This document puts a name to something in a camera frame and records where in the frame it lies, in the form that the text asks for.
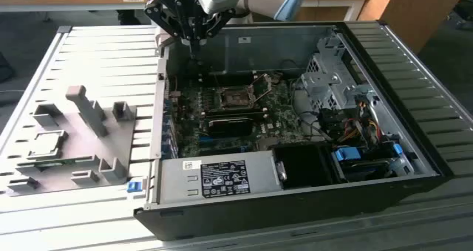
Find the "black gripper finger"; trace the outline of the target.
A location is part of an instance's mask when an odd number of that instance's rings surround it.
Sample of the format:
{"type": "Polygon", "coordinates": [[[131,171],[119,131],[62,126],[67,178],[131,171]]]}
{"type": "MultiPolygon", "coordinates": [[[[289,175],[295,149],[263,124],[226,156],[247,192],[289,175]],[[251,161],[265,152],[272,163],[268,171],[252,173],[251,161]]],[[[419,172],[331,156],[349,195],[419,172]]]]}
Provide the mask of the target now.
{"type": "Polygon", "coordinates": [[[151,21],[172,37],[180,38],[182,43],[188,46],[191,59],[196,59],[198,42],[184,2],[182,0],[150,0],[144,11],[151,21]]]}
{"type": "Polygon", "coordinates": [[[208,37],[215,37],[236,15],[236,9],[231,8],[215,15],[199,12],[194,18],[194,59],[198,57],[200,46],[206,44],[208,37]]]}

